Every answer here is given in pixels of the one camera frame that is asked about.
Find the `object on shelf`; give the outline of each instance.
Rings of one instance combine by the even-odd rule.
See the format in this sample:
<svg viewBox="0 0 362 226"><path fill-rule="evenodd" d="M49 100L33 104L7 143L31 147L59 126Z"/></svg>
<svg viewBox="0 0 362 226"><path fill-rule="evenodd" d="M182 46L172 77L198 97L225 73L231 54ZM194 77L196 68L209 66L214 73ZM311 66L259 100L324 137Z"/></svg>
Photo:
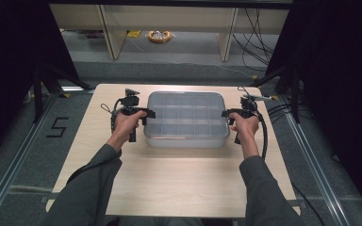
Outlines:
<svg viewBox="0 0 362 226"><path fill-rule="evenodd" d="M172 38L170 31L149 31L148 39L155 43L163 43Z"/></svg>
<svg viewBox="0 0 362 226"><path fill-rule="evenodd" d="M127 32L128 38L139 38L140 37L140 30L130 30Z"/></svg>

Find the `wire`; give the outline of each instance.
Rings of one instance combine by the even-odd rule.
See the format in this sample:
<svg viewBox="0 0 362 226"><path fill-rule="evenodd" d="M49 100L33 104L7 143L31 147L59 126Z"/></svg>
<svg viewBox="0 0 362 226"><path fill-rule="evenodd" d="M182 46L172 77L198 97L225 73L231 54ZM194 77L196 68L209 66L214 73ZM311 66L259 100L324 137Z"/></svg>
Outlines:
<svg viewBox="0 0 362 226"><path fill-rule="evenodd" d="M119 99L116 101L116 103L114 104L113 106L113 112L116 112L117 111L117 105L119 104L119 102L121 102L123 99Z"/></svg>
<svg viewBox="0 0 362 226"><path fill-rule="evenodd" d="M279 114L278 117L271 122L271 124L274 124L276 121L278 121L279 119L281 119L281 117L285 116L287 113L282 113L282 114Z"/></svg>
<svg viewBox="0 0 362 226"><path fill-rule="evenodd" d="M287 105L290 105L290 104L277 105L277 106L275 106L275 107L272 107L272 108L268 109L267 111L270 112L270 111L273 111L274 109L276 109L276 108L278 108L278 107L287 106Z"/></svg>
<svg viewBox="0 0 362 226"><path fill-rule="evenodd" d="M246 45L243 46L239 40L237 39L237 37L235 35L233 35L234 39L237 41L237 44L239 45L239 47L242 49L242 62L243 64L245 65L246 68L248 69L251 69L251 70L255 70L255 71L259 71L259 72L265 72L264 70L259 70L259 69L255 69L255 68L252 68L252 67L249 67L246 62L245 62L245 52L248 52L252 57L258 59L260 62L262 62L263 64L266 64L265 61L262 61L263 59L260 58L259 56L257 56L255 53L251 52L250 50L246 49Z"/></svg>
<svg viewBox="0 0 362 226"><path fill-rule="evenodd" d="M114 162L116 160L118 160L120 157L122 156L122 150L119 150L119 152L116 154L116 156L106 159L106 160L102 160L102 161L97 161L97 162L90 162L89 164L79 168L78 170L76 170L75 172L73 172L73 174L70 176L70 178L67 180L67 184L69 184L75 177L77 177L79 174L81 174L82 172L86 171L86 170L90 170L102 165L105 165L109 162Z"/></svg>
<svg viewBox="0 0 362 226"><path fill-rule="evenodd" d="M259 55L255 54L254 52L252 52L252 51L250 51L249 49L246 48L246 46L248 45L249 42L247 42L245 45L243 45L242 43L240 43L240 41L237 39L237 37L234 34L233 34L233 37L234 37L235 41L237 42L237 44L239 45L239 47L243 50L243 52L246 52L246 53L250 54L252 57L256 58L258 61L260 61L263 64L266 64L266 65L269 64L268 61L266 61L265 59L263 59Z"/></svg>
<svg viewBox="0 0 362 226"><path fill-rule="evenodd" d="M325 225L324 221L322 220L320 214L317 212L317 210L314 208L314 206L311 204L311 202L307 199L307 197L304 195L304 193L293 183L290 182L293 186L293 188L296 189L296 191L301 194L302 198L304 198L304 200L306 201L307 205L310 207L311 210L313 210L314 214L317 216L317 218L319 219L321 225Z"/></svg>
<svg viewBox="0 0 362 226"><path fill-rule="evenodd" d="M249 13L248 13L248 10L247 8L245 9L245 13L246 13L246 16L248 17L249 19L249 23L251 24L252 26L252 29L253 29L253 32L251 34L251 37L253 36L253 34L256 35L257 39L259 40L260 44L261 44L261 48L252 44L250 42L250 39L251 37L247 40L248 42L250 42L254 47L256 47L257 49L260 49L264 52L264 55L266 56L267 60L270 60L270 56L269 56L269 52L272 54L274 51L272 50L272 48L270 48L269 46L267 46L264 41L263 41L263 38L261 37L261 28L260 28L260 21L259 21L259 16L260 16L260 9L257 8L256 9L256 21L255 21L255 24L253 24L252 20L251 20L251 17L249 16Z"/></svg>
<svg viewBox="0 0 362 226"><path fill-rule="evenodd" d="M279 109L274 110L273 112L269 113L269 116L271 117L273 114L275 114L275 113L277 113L279 111L285 110L287 108L289 108L289 105L286 105L286 106L283 106L283 107L281 107Z"/></svg>
<svg viewBox="0 0 362 226"><path fill-rule="evenodd" d="M264 122L263 115L260 114L260 112L258 112L258 110L256 111L256 113L257 113L258 119L261 122L261 127L263 128L263 139L264 139L264 141L263 141L263 151L261 152L261 157L264 160L266 158L266 154L267 154L267 146L268 146L268 143L269 143L269 135L267 133L267 125Z"/></svg>

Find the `container lid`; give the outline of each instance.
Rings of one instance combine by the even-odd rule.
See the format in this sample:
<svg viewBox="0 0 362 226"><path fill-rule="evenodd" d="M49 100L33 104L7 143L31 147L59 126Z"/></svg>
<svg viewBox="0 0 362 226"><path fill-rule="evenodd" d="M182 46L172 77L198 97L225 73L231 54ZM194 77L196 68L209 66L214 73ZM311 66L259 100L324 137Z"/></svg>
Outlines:
<svg viewBox="0 0 362 226"><path fill-rule="evenodd" d="M225 139L229 136L224 99L217 92L156 91L149 95L144 134L152 139Z"/></svg>

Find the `plastic container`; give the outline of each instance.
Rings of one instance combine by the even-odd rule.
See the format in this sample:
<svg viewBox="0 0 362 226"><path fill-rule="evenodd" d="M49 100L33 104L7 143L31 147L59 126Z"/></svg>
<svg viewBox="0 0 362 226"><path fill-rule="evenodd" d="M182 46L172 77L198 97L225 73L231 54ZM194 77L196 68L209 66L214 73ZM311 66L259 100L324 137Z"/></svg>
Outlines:
<svg viewBox="0 0 362 226"><path fill-rule="evenodd" d="M164 148L220 148L229 136L224 99L217 92L156 91L148 99L148 143Z"/></svg>

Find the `table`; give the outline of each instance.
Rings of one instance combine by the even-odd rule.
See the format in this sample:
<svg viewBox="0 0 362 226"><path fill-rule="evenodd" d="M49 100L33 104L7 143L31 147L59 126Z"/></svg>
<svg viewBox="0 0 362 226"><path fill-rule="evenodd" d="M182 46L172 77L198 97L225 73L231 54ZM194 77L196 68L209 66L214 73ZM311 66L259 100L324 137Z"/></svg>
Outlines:
<svg viewBox="0 0 362 226"><path fill-rule="evenodd" d="M124 97L124 89L140 92L140 106L146 107L148 96L157 90L215 91L225 101L226 108L240 108L243 94L236 87L163 86L163 85L99 85L87 108L74 138L53 193L65 186L67 179L79 167L88 163L110 136L110 114L101 104L112 107ZM260 95L257 88L247 88ZM278 181L285 197L296 201L286 166L280 153L264 103L258 109L267 121L269 145L266 162ZM107 207L107 215L152 217L244 218L246 188L239 173L242 162L240 146L231 132L219 149L168 149L147 144L143 126L137 129L137 142L123 146L123 165L117 174ZM262 149L263 134L256 134L258 149ZM48 210L53 200L47 203ZM294 207L300 214L299 207Z"/></svg>

